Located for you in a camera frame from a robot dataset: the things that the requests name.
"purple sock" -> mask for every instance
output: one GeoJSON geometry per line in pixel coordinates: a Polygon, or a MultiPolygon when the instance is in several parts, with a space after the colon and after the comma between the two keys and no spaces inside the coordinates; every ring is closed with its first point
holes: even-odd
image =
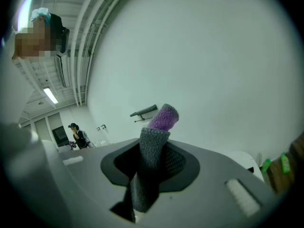
{"type": "Polygon", "coordinates": [[[160,111],[153,117],[148,128],[169,131],[179,120],[179,114],[175,108],[169,104],[164,104],[160,111]]]}

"white wall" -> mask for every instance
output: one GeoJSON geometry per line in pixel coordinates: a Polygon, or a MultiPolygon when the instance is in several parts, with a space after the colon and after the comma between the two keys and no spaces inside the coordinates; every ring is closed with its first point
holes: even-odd
{"type": "Polygon", "coordinates": [[[45,118],[35,122],[35,126],[40,139],[52,141],[45,118]]]}
{"type": "Polygon", "coordinates": [[[129,0],[94,53],[87,104],[112,142],[169,103],[171,139],[275,158],[304,130],[300,41],[274,0],[129,0]]]}
{"type": "Polygon", "coordinates": [[[27,129],[28,131],[31,131],[31,130],[32,130],[31,125],[30,125],[30,124],[29,124],[29,125],[27,125],[27,126],[24,126],[23,128],[24,128],[24,129],[27,129]]]}
{"type": "Polygon", "coordinates": [[[51,130],[59,128],[63,125],[59,113],[54,114],[52,116],[49,116],[48,121],[49,121],[49,125],[51,127],[51,130]]]}

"black opening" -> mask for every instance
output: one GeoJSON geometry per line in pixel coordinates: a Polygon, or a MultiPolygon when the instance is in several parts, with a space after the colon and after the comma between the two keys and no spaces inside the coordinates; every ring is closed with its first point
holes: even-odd
{"type": "Polygon", "coordinates": [[[250,171],[251,173],[254,172],[254,168],[253,168],[253,167],[250,167],[250,168],[248,168],[247,170],[250,171]]]}
{"type": "Polygon", "coordinates": [[[63,126],[52,130],[52,132],[58,147],[65,146],[70,143],[63,126]]]}
{"type": "MultiPolygon", "coordinates": [[[[106,155],[101,161],[101,170],[108,180],[127,187],[122,202],[115,204],[110,210],[121,217],[135,222],[130,181],[139,166],[139,141],[133,142],[117,151],[106,155]]],[[[199,161],[187,151],[167,142],[161,152],[159,193],[181,191],[187,188],[200,172],[199,161]]]]}

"ceiling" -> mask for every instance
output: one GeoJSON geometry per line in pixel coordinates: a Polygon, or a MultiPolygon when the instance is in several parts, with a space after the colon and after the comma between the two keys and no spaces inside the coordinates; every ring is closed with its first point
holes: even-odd
{"type": "MultiPolygon", "coordinates": [[[[33,0],[31,4],[30,11],[34,9],[38,9],[40,7],[48,8],[49,12],[56,14],[61,17],[62,24],[64,27],[70,30],[69,34],[69,42],[68,42],[68,55],[70,55],[71,50],[71,41],[73,37],[73,33],[75,31],[75,24],[77,21],[77,16],[80,13],[82,5],[85,0],[33,0]]],[[[81,36],[83,34],[87,19],[89,17],[90,11],[92,10],[93,6],[95,5],[97,0],[91,0],[84,17],[82,19],[79,33],[77,36],[76,41],[76,51],[75,51],[75,72],[77,66],[77,55],[78,49],[80,45],[81,36]]],[[[101,7],[99,8],[98,12],[96,13],[93,23],[91,24],[90,30],[86,37],[85,47],[83,50],[83,56],[86,52],[87,58],[84,63],[84,66],[81,65],[81,100],[84,101],[85,99],[85,89],[86,89],[86,77],[87,77],[87,68],[88,68],[88,59],[91,54],[91,49],[97,35],[97,31],[99,25],[102,22],[102,19],[111,5],[113,0],[105,0],[101,7]],[[89,35],[92,33],[92,38],[90,43],[88,44],[89,35]]],[[[71,87],[65,88],[62,86],[59,74],[57,71],[57,67],[53,58],[49,59],[41,59],[39,58],[39,62],[35,62],[32,60],[24,61],[26,65],[22,65],[20,62],[16,63],[17,68],[20,70],[22,75],[32,84],[33,88],[35,89],[32,96],[30,97],[27,105],[24,108],[24,112],[22,117],[20,118],[20,123],[25,122],[31,118],[39,116],[41,114],[47,113],[59,107],[63,107],[66,105],[76,103],[76,99],[74,97],[73,89],[71,87]],[[31,72],[31,76],[29,77],[27,72],[25,71],[25,67],[31,72]],[[55,98],[58,100],[58,104],[52,104],[49,98],[44,94],[43,88],[49,87],[52,93],[54,94],[55,98]]]]}

